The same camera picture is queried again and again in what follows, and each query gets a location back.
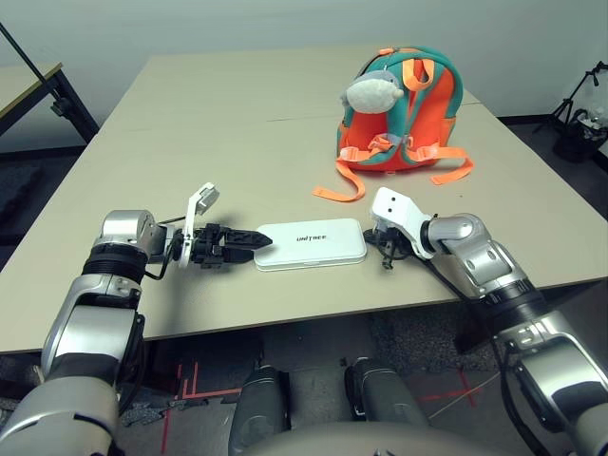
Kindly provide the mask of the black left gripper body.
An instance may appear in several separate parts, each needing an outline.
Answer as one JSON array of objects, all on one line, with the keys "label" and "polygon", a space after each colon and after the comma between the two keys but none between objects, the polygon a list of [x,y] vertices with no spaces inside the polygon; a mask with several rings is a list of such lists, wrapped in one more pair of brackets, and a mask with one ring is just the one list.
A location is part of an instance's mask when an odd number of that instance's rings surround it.
[{"label": "black left gripper body", "polygon": [[194,230],[191,247],[191,262],[201,269],[217,269],[229,259],[227,251],[220,244],[227,233],[227,228],[215,223],[207,223]]}]

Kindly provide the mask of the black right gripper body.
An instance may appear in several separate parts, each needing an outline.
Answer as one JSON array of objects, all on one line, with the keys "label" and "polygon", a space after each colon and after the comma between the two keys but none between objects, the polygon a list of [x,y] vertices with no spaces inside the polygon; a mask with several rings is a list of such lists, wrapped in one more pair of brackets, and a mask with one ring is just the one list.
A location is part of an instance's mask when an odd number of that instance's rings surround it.
[{"label": "black right gripper body", "polygon": [[414,255],[409,240],[396,228],[373,228],[372,244],[384,260],[404,260]]}]

